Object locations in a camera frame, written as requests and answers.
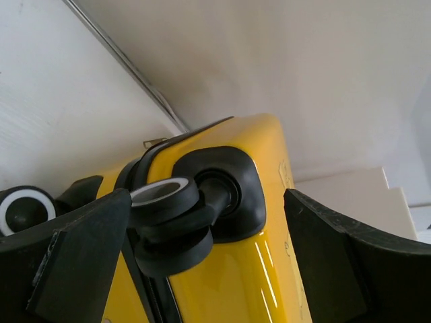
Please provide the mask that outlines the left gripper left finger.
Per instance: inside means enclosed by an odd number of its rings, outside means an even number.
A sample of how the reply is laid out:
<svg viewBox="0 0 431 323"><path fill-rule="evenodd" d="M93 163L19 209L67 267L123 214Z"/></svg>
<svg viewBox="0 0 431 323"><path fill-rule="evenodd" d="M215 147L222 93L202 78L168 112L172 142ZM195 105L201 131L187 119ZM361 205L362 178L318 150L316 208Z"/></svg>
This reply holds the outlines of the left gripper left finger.
<svg viewBox="0 0 431 323"><path fill-rule="evenodd" d="M131 208L118 189L1 238L2 322L101 322Z"/></svg>

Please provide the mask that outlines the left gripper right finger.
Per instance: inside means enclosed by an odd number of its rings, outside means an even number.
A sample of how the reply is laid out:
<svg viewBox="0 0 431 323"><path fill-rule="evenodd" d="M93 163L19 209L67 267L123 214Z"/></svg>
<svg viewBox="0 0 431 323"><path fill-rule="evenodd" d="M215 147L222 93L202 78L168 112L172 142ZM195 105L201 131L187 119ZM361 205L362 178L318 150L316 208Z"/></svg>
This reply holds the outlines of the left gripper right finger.
<svg viewBox="0 0 431 323"><path fill-rule="evenodd" d="M313 322L429 322L430 245L338 213L296 189L288 231Z"/></svg>

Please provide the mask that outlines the yellow hard-shell suitcase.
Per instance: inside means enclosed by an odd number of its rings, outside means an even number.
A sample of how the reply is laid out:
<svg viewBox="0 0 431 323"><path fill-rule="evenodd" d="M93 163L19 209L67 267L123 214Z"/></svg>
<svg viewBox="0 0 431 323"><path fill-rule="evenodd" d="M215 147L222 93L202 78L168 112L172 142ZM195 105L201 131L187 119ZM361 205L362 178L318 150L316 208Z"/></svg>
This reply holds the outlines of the yellow hard-shell suitcase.
<svg viewBox="0 0 431 323"><path fill-rule="evenodd" d="M2 190L1 238L124 189L129 221L101 322L310 322L284 211L292 187L278 119L230 117L55 198Z"/></svg>

